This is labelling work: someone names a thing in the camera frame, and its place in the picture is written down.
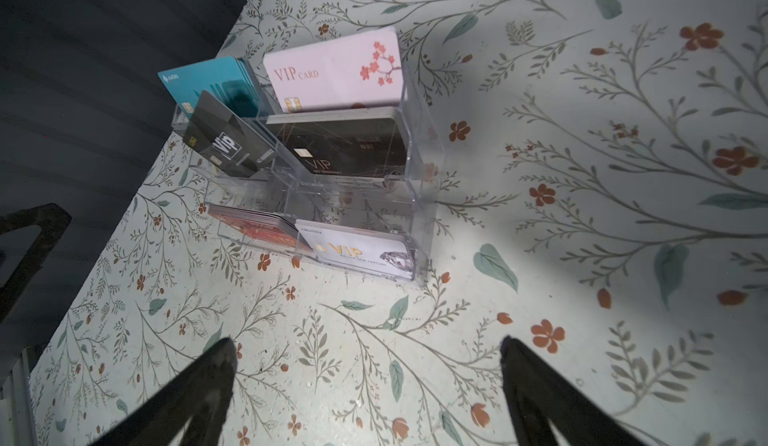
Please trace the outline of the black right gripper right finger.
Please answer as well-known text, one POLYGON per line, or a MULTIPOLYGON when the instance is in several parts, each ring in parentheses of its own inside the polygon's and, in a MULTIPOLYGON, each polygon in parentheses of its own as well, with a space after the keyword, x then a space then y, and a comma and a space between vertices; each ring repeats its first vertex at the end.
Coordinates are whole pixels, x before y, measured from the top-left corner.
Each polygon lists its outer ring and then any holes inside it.
POLYGON ((556 445, 558 431, 570 445, 639 445, 523 342, 500 346, 503 392, 520 445, 556 445))

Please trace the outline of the clear acrylic card display stand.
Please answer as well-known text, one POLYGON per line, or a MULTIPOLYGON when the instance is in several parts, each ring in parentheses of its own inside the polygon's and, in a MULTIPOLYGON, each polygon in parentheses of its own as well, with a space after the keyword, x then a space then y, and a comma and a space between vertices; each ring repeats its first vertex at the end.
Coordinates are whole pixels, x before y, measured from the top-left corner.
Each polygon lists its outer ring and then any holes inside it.
MULTIPOLYGON (((325 264, 313 251, 246 245, 296 260, 355 271, 392 281, 423 285, 430 268, 430 253, 437 207, 438 175, 444 150, 437 137, 429 108, 420 98, 412 72, 405 72, 397 108, 403 120, 408 154, 404 172, 384 178, 319 175, 309 172, 266 128, 270 116, 242 118, 265 138, 275 143, 277 156, 250 178, 226 175, 202 157, 199 172, 208 186, 203 202, 260 210, 339 226, 402 234, 409 240, 415 259, 413 280, 378 276, 325 264)), ((175 134, 183 139, 190 118, 176 110, 172 122, 175 134)))

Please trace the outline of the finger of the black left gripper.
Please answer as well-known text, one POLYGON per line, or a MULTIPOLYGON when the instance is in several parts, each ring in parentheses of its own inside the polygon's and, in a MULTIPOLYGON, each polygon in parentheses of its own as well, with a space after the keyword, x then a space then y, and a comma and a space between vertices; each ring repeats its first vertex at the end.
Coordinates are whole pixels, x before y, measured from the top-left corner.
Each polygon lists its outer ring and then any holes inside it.
POLYGON ((1 285, 1 322, 12 313, 32 278, 42 266, 72 222, 72 216, 55 203, 19 210, 1 218, 1 234, 38 227, 32 244, 8 279, 1 285))

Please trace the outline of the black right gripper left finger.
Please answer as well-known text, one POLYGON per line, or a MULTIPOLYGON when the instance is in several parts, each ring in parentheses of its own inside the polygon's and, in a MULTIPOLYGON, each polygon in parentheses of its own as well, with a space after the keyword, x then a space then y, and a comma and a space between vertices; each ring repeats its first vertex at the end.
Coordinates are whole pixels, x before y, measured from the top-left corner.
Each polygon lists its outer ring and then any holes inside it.
POLYGON ((237 371, 234 342, 223 338, 190 363, 97 445, 216 445, 232 401, 237 371))

